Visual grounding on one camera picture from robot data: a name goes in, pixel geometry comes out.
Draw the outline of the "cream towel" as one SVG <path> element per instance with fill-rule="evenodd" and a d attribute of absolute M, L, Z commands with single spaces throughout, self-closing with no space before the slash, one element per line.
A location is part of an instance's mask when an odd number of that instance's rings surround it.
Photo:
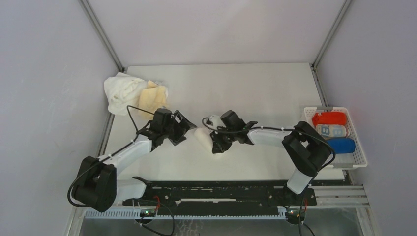
<path fill-rule="evenodd" d="M 198 127 L 195 129 L 194 136 L 197 141 L 202 145 L 202 147 L 207 150 L 212 155 L 222 155 L 222 152 L 214 153 L 213 152 L 213 140 L 210 136 L 212 133 L 211 130 L 205 127 Z"/>

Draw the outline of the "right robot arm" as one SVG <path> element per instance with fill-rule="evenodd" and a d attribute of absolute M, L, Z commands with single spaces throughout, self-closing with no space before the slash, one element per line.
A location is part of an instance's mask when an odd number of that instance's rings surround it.
<path fill-rule="evenodd" d="M 284 198 L 292 205 L 298 204 L 304 197 L 304 190 L 318 173 L 336 158 L 335 150 L 322 138 L 315 129 L 305 121 L 300 121 L 292 128 L 274 128 L 255 126 L 249 122 L 243 129 L 218 128 L 205 125 L 211 130 L 213 143 L 223 141 L 232 144 L 239 141 L 250 145 L 267 145 L 283 147 L 295 166 L 286 183 Z"/>

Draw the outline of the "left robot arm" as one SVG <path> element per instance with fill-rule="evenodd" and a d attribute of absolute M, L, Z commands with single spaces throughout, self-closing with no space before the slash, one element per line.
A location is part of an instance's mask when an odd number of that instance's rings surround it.
<path fill-rule="evenodd" d="M 67 200 L 74 207 L 91 207 L 99 212 L 107 211 L 121 196 L 135 198 L 148 205 L 154 192 L 143 180 L 138 183 L 119 181 L 118 175 L 140 157 L 154 151 L 168 139 L 174 146 L 186 140 L 186 133 L 195 129 L 180 111 L 157 109 L 152 120 L 137 129 L 135 137 L 119 150 L 99 157 L 85 157 L 71 183 Z"/>

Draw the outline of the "blue towel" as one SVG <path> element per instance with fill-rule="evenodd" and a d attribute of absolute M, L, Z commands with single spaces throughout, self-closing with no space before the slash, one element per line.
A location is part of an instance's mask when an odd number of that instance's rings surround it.
<path fill-rule="evenodd" d="M 333 148 L 336 154 L 353 153 L 356 149 L 354 140 L 350 138 L 329 139 L 327 143 Z"/>

